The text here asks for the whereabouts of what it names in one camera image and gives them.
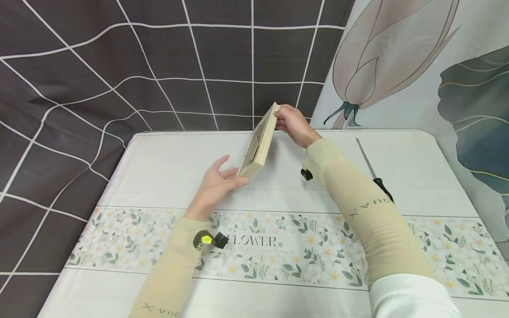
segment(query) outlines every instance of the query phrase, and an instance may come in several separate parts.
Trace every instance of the hand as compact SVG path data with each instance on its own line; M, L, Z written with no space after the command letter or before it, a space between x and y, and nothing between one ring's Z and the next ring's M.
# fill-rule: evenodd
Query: hand
M306 149L315 140L322 138L307 123L300 110L290 105L281 105L274 113L277 117L276 129L284 131L300 147Z
M219 168L230 156L219 158L205 172L200 188L187 208L184 218L195 221L206 221L216 206L226 197L228 192L245 186L248 178L237 178L237 169L219 171Z

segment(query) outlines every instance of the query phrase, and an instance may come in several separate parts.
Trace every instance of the screwdriver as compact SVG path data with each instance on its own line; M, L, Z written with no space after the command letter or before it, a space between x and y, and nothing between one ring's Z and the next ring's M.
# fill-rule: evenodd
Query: screwdriver
M392 203L394 203L394 199L392 199L392 195L389 193L389 191L387 191L387 189L385 188L385 186L383 185L383 182L382 182L382 179L380 178L377 178L375 172L373 171L373 168L371 167L370 165L370 161L367 159L366 157L366 153L364 152L364 149L362 148L361 144L360 144L360 141L359 141L359 138L355 138L355 140L357 141L357 143L359 144L359 148L360 148L360 151L362 152L362 155L364 156L364 160L366 161L367 163L367 167L370 169L371 171L371 175L373 176L373 182L377 184L378 187L380 187L380 189L382 189L382 191L385 193L385 195L387 195L387 197L392 201Z

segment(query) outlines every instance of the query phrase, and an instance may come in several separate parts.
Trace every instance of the beige arm sleeve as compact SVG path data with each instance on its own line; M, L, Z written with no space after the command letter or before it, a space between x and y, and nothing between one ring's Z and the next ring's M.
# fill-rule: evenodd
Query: beige arm sleeve
M201 256L193 246L193 239L199 231L209 227L209 222L177 220L168 247L139 291L128 318L178 316Z
M391 274L435 278L419 243L385 193L327 139L306 149L304 166L327 191L366 252L370 286Z

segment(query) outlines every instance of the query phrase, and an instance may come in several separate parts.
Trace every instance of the black screwdriver handle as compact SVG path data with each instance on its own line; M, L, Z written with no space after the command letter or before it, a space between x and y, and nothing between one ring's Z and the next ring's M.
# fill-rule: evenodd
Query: black screwdriver handle
M392 203L394 203L394 199L392 198L392 195L389 193L389 191L387 191L387 189L385 189L382 179L374 178L373 182L375 182L377 184L377 186L379 186L380 189L382 189L382 191L385 193L385 195L387 195L387 197L392 201Z

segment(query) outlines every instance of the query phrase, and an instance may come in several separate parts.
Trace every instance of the person's left hand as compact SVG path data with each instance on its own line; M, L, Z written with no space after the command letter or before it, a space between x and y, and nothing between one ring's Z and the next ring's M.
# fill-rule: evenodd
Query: person's left hand
M237 169L219 171L219 168L230 156L219 158L205 172L202 184L191 204L187 208L184 218L195 221L206 221L214 212L216 206L226 197L228 192L245 186L249 183L248 178L237 178Z

